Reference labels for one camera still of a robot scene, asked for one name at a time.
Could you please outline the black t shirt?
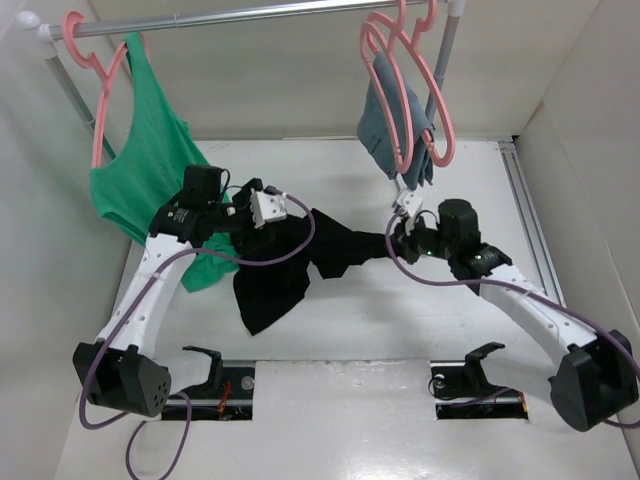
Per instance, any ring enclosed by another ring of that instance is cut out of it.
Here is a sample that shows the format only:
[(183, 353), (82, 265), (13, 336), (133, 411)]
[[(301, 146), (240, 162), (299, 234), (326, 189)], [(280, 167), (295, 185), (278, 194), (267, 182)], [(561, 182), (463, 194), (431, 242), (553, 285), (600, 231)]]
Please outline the black t shirt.
[(303, 251), (276, 265), (241, 265), (234, 275), (240, 317), (252, 336), (266, 330), (305, 298), (311, 265), (322, 279), (337, 279), (352, 266), (389, 256), (383, 234), (352, 230), (317, 209), (311, 213), (316, 231)]

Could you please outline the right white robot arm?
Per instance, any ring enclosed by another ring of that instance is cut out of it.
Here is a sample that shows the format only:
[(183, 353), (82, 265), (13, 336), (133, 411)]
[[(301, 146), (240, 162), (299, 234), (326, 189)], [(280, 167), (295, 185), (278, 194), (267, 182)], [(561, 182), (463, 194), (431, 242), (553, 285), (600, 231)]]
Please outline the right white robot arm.
[(469, 352), (461, 368), (472, 402), (507, 390), (550, 404), (573, 429), (586, 432), (639, 400), (639, 364), (630, 341), (552, 301), (532, 284), (499, 248), (481, 238), (478, 216), (463, 199), (447, 199), (434, 212), (434, 227), (423, 219), (423, 201), (401, 192), (385, 231), (388, 253), (410, 279), (427, 281), (408, 270), (422, 257), (447, 263), (450, 286), (465, 286), (497, 307), (544, 351), (544, 360), (510, 356), (504, 344), (490, 342)]

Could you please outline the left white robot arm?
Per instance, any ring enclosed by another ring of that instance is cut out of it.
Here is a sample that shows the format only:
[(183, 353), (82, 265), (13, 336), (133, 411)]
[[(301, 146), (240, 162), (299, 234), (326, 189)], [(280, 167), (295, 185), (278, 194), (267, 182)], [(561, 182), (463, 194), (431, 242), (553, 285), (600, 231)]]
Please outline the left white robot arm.
[(227, 202), (223, 171), (189, 166), (183, 184), (153, 217), (138, 268), (108, 324), (93, 343), (81, 343), (73, 364), (81, 403), (146, 417), (189, 388), (212, 396), (222, 387), (219, 352), (187, 346), (179, 355), (155, 355), (160, 326), (174, 293), (199, 250), (214, 233), (255, 239), (286, 218), (282, 192), (254, 178)]

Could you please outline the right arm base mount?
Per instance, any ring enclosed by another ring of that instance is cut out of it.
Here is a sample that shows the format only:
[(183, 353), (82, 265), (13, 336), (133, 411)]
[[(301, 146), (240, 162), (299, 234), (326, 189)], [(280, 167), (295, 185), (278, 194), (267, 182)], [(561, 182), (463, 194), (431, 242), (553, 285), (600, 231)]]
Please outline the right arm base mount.
[(428, 391), (435, 400), (437, 420), (528, 420), (522, 393), (492, 385), (481, 361), (505, 345), (490, 342), (467, 353), (463, 360), (436, 360), (430, 363)]

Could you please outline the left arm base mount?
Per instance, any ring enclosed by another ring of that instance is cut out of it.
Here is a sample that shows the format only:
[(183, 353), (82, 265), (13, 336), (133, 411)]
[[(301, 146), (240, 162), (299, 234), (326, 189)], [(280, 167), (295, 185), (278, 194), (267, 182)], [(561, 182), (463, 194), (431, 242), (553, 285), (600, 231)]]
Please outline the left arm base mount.
[(250, 421), (253, 417), (256, 363), (225, 360), (218, 351), (195, 346), (163, 358), (171, 375), (163, 420), (184, 420), (192, 406), (194, 421)]

